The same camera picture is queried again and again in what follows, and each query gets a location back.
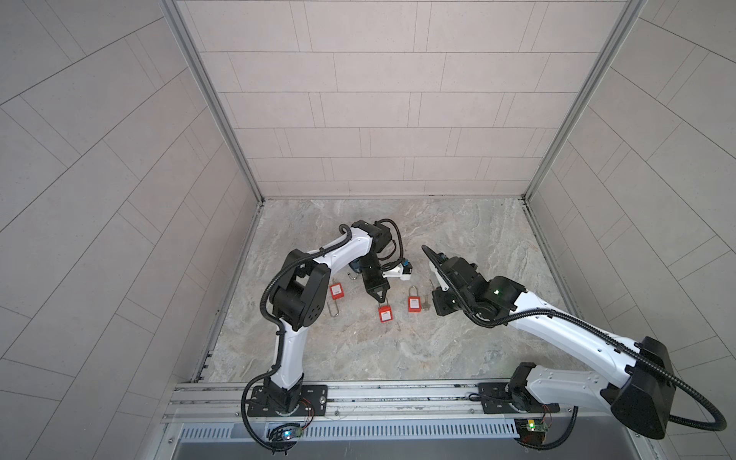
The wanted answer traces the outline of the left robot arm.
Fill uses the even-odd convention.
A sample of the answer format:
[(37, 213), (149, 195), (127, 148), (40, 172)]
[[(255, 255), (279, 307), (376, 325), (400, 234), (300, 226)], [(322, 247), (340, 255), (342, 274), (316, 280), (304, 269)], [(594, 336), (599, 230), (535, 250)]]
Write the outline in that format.
[(266, 285), (259, 303), (261, 316), (277, 327), (274, 362), (268, 371), (246, 384), (240, 410), (245, 430), (272, 453), (289, 452), (308, 425), (283, 424), (262, 437), (247, 413), (247, 408), (256, 403), (251, 388), (260, 383), (266, 402), (280, 413), (291, 414), (304, 404), (308, 416), (314, 417), (314, 407), (301, 398), (303, 356), (310, 326), (321, 316), (331, 296), (332, 275), (343, 268), (354, 270), (362, 277), (368, 295), (380, 306), (386, 303), (391, 277), (411, 277), (412, 266), (404, 256), (399, 226), (391, 218), (341, 224), (339, 231), (337, 240), (315, 251), (291, 251)]

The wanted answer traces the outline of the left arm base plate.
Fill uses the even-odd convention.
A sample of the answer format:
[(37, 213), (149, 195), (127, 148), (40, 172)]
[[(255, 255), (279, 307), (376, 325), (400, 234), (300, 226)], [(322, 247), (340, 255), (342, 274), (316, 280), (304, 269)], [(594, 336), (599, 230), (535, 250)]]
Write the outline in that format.
[(257, 385), (248, 397), (248, 417), (324, 416), (328, 399), (327, 385), (298, 385), (293, 390)]

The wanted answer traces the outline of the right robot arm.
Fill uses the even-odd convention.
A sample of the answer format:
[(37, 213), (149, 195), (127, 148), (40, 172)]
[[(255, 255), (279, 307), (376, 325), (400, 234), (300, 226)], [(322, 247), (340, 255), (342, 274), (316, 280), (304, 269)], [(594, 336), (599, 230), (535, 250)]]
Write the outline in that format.
[(486, 280), (461, 257), (422, 248), (440, 286), (432, 293), (438, 315), (462, 312), (486, 329), (511, 326), (541, 338), (590, 368), (560, 371), (521, 364), (508, 385), (516, 407), (567, 404), (601, 410), (640, 435), (665, 436), (669, 424), (703, 431), (726, 429), (715, 404), (675, 376), (667, 348), (653, 337), (635, 341), (560, 310), (504, 276)]

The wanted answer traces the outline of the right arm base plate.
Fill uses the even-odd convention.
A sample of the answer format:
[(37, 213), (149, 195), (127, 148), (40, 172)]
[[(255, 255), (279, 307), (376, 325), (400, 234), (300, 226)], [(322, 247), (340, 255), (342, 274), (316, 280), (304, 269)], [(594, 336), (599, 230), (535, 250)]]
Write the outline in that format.
[(469, 400), (481, 404), (483, 413), (486, 415), (555, 414), (561, 410), (559, 404), (541, 404), (526, 390), (516, 393), (509, 392), (507, 383), (479, 383), (477, 391), (469, 396)]

